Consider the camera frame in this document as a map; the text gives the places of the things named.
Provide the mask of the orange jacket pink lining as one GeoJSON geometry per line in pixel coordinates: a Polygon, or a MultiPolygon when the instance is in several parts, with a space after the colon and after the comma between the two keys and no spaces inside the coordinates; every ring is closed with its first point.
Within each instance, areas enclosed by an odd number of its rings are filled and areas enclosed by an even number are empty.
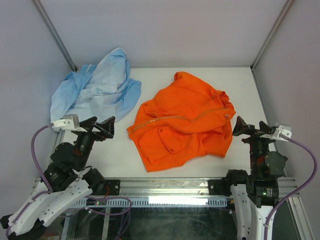
{"type": "Polygon", "coordinates": [[[164,171],[197,157],[224,158],[233,140],[235,114],[224,91],[180,71],[169,86],[141,104],[127,132],[146,171],[164,171]]]}

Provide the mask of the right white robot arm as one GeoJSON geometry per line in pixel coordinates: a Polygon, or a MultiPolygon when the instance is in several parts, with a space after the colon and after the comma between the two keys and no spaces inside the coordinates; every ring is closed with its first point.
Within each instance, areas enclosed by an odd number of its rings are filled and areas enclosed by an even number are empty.
{"type": "Polygon", "coordinates": [[[246,135],[241,141],[249,144],[250,172],[229,170],[223,187],[233,197],[237,239],[270,240],[280,201],[278,179],[284,177],[286,156],[271,151],[269,145],[284,141],[281,135],[291,137],[291,128],[284,125],[268,126],[263,121],[259,128],[247,124],[238,116],[232,135],[246,135]]]}

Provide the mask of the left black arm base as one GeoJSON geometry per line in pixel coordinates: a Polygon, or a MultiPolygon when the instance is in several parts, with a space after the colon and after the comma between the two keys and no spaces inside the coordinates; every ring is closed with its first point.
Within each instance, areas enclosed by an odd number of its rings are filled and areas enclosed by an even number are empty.
{"type": "Polygon", "coordinates": [[[82,178],[92,190],[92,196],[118,196],[120,194],[119,179],[106,179],[97,168],[90,169],[82,178]]]}

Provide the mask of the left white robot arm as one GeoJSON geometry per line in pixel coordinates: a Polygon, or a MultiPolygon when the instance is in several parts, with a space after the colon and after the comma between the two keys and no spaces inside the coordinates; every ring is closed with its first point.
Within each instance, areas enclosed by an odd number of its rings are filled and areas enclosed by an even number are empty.
{"type": "Polygon", "coordinates": [[[112,139],[115,117],[102,122],[97,117],[79,121],[78,115],[65,115],[42,127],[70,131],[77,136],[74,143],[62,142],[50,156],[51,163],[42,170],[35,154],[36,132],[31,139],[31,155],[40,174],[35,190],[14,214],[0,219],[9,240],[37,240],[47,227],[72,204],[107,190],[106,180],[98,169],[87,166],[95,142],[112,139]]]}

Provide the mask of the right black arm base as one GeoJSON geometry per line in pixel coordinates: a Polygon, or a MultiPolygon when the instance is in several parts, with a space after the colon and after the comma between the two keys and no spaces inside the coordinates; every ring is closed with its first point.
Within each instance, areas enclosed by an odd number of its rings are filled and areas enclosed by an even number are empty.
{"type": "Polygon", "coordinates": [[[232,195],[231,186],[245,185],[248,174],[245,170],[230,169],[225,177],[221,179],[208,180],[208,194],[222,195],[230,197],[232,195]]]}

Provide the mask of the light blue garment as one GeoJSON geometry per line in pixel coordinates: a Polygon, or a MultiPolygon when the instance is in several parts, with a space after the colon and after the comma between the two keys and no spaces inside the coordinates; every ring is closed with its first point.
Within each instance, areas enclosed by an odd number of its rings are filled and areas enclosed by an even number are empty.
{"type": "Polygon", "coordinates": [[[97,117],[122,120],[137,104],[142,83],[130,77],[126,51],[115,48],[98,64],[69,72],[51,97],[50,120],[76,114],[80,121],[97,117]]]}

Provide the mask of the aluminium front rail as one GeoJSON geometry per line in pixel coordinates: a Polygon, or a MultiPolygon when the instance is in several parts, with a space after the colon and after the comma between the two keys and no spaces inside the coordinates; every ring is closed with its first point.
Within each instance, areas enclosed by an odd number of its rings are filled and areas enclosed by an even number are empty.
{"type": "Polygon", "coordinates": [[[208,180],[219,177],[109,177],[120,180],[120,197],[146,198],[150,196],[223,197],[209,195],[208,180]]]}

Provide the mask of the right corner aluminium post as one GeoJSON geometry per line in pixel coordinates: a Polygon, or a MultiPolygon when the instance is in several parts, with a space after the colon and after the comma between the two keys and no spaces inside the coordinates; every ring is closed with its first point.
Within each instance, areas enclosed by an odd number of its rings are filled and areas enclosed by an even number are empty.
{"type": "Polygon", "coordinates": [[[295,2],[295,0],[286,0],[283,7],[281,8],[278,16],[276,17],[270,31],[268,32],[261,48],[259,49],[252,65],[250,66],[251,71],[254,73],[258,64],[260,63],[260,61],[262,60],[264,54],[266,53],[268,47],[270,46],[270,44],[272,43],[274,37],[276,36],[279,28],[281,27],[283,21],[285,20],[288,12],[290,11],[293,3],[295,2]]]}

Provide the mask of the corner aluminium post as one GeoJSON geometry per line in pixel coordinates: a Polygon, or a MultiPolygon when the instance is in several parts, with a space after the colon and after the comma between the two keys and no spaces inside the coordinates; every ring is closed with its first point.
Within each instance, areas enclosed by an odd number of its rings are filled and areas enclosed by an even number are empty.
{"type": "Polygon", "coordinates": [[[251,71],[254,73],[258,64],[260,63],[260,61],[262,60],[264,54],[266,53],[268,47],[270,46],[270,44],[272,43],[274,37],[276,36],[279,28],[281,27],[283,21],[285,20],[288,12],[290,11],[293,3],[295,2],[295,0],[286,0],[283,7],[281,8],[278,16],[276,17],[270,31],[268,32],[261,48],[259,49],[252,65],[250,66],[251,71]]]}
{"type": "Polygon", "coordinates": [[[75,65],[71,55],[69,54],[63,40],[61,39],[57,29],[55,28],[50,16],[48,15],[45,7],[43,6],[40,0],[31,0],[33,6],[35,7],[36,11],[40,15],[43,23],[45,24],[49,34],[51,35],[53,41],[55,42],[58,50],[62,54],[64,60],[66,61],[68,67],[73,71],[76,72],[78,67],[75,65]]]}

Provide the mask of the left corner aluminium post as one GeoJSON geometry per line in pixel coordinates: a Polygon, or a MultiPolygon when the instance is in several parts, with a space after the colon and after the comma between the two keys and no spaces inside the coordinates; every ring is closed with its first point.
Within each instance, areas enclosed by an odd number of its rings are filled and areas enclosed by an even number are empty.
{"type": "Polygon", "coordinates": [[[55,28],[50,16],[48,15],[45,7],[43,6],[40,0],[31,0],[33,6],[35,7],[36,11],[40,15],[43,23],[45,24],[49,34],[51,35],[53,41],[55,42],[58,50],[62,54],[64,60],[66,61],[68,67],[73,71],[76,72],[78,67],[75,65],[71,55],[69,54],[63,40],[61,39],[57,29],[55,28]]]}

